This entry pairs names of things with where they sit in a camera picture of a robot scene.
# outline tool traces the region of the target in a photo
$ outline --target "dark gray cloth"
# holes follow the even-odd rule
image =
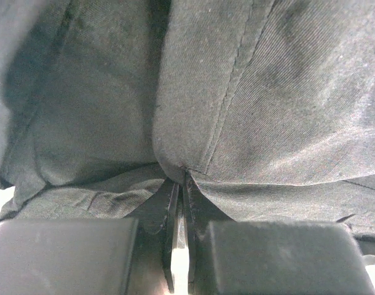
[[[0,218],[123,217],[156,162],[375,235],[375,1],[0,1]]]

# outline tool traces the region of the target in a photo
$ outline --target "gray pants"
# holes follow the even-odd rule
[[[120,218],[185,171],[236,220],[375,236],[375,1],[0,1],[0,219]]]

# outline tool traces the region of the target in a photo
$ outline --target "garment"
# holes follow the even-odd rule
[[[375,1],[0,1],[0,219],[123,217],[185,171],[236,220],[375,235]]]

